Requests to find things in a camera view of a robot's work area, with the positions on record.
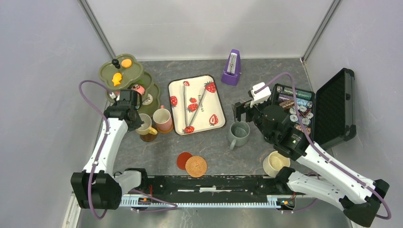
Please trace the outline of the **strawberry print serving tray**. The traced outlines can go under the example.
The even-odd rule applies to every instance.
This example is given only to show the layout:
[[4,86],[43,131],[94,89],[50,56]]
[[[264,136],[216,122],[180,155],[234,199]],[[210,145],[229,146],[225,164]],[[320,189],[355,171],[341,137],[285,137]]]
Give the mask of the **strawberry print serving tray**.
[[168,84],[174,131],[180,136],[223,128],[226,117],[211,75],[176,79]]

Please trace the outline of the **yellow ceramic mug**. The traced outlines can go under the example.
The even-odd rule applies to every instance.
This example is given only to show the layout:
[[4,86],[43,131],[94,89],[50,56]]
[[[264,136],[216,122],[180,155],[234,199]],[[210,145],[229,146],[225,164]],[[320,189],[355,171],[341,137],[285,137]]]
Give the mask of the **yellow ceramic mug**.
[[147,114],[139,114],[139,116],[143,123],[135,131],[139,135],[147,135],[147,134],[157,135],[158,131],[155,128],[153,128],[152,126],[153,122],[151,117]]

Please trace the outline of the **light brown round coaster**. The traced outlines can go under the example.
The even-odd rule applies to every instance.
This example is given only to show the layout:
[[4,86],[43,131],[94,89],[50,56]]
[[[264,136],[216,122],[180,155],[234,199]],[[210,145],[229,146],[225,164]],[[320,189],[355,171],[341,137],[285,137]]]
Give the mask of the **light brown round coaster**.
[[170,133],[174,129],[174,125],[172,124],[169,129],[162,130],[159,126],[156,126],[156,129],[159,133],[167,134]]

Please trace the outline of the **cream ceramic mug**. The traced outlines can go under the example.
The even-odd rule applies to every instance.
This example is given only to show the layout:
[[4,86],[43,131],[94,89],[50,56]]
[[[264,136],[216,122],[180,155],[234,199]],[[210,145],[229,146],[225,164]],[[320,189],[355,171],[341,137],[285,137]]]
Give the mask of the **cream ceramic mug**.
[[274,151],[263,160],[262,166],[268,176],[275,177],[283,167],[290,167],[290,159]]

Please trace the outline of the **grey ceramic mug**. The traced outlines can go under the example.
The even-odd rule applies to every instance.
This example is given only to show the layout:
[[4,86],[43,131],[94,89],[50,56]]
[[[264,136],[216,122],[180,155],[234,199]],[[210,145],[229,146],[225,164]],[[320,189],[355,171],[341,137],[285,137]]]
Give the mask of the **grey ceramic mug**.
[[230,143],[229,149],[236,146],[244,146],[249,140],[250,127],[246,122],[232,123],[228,131],[227,139]]

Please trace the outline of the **white chocolate drizzle donut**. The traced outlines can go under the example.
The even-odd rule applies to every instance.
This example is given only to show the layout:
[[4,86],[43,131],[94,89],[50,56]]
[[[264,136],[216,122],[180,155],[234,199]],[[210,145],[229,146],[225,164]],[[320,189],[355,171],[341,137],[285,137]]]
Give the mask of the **white chocolate drizzle donut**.
[[142,105],[150,105],[154,101],[154,97],[151,94],[147,95],[147,98],[143,101]]

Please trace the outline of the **dark brown round coaster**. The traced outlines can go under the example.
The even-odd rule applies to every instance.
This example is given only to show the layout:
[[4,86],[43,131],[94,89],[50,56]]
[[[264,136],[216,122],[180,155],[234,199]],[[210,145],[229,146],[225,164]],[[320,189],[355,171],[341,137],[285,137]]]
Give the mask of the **dark brown round coaster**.
[[140,139],[144,142],[152,142],[157,138],[157,134],[146,134],[146,135],[140,135]]

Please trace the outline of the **woven round coaster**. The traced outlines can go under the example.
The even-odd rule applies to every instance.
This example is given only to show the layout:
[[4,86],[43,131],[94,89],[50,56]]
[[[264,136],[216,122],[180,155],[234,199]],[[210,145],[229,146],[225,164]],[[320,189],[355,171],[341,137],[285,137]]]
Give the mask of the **woven round coaster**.
[[186,161],[185,170],[191,177],[199,178],[206,173],[207,162],[201,156],[192,156]]

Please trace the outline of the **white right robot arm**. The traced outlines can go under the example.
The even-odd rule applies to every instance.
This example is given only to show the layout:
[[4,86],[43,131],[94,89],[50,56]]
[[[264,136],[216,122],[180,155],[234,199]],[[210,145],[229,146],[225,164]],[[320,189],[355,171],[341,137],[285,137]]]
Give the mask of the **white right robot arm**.
[[232,106],[234,118],[253,122],[265,141],[274,146],[280,155],[317,172],[325,181],[313,179],[291,167],[282,167],[274,176],[277,192],[290,190],[311,195],[342,210],[352,222],[370,227],[383,205],[390,185],[382,179],[366,178],[325,152],[316,142],[296,127],[281,106],[263,102],[237,102]]

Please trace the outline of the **pink ceramic mug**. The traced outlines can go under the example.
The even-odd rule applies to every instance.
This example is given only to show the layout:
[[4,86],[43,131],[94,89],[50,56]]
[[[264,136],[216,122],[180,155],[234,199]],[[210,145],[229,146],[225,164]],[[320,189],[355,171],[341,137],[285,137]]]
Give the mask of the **pink ceramic mug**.
[[169,129],[173,124],[170,111],[163,105],[153,113],[153,120],[156,126],[159,126],[162,130]]

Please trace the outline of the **round orange biscuit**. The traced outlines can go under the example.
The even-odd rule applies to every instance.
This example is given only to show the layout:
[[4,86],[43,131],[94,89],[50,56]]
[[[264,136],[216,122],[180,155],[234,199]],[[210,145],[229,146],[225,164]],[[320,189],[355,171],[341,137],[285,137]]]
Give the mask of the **round orange biscuit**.
[[126,58],[126,59],[122,60],[122,62],[121,62],[121,66],[123,68],[129,68],[132,64],[133,64],[133,62],[129,58]]

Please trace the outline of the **red round coaster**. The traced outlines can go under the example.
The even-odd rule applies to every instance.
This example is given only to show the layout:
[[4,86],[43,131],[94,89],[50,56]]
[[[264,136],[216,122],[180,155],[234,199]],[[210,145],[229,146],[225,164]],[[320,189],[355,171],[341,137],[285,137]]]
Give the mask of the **red round coaster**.
[[176,164],[180,170],[186,170],[186,162],[192,157],[192,154],[189,152],[182,152],[178,155]]

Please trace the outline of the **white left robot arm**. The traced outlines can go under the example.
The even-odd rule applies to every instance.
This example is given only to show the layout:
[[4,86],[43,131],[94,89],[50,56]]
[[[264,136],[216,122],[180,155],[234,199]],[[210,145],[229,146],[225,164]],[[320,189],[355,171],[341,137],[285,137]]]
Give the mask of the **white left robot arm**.
[[96,147],[83,170],[74,172],[70,179],[80,208],[115,210],[122,196],[132,189],[140,194],[149,189],[143,168],[127,168],[119,176],[113,176],[114,162],[124,135],[144,123],[138,113],[141,98],[138,92],[125,89],[101,114],[102,131]]

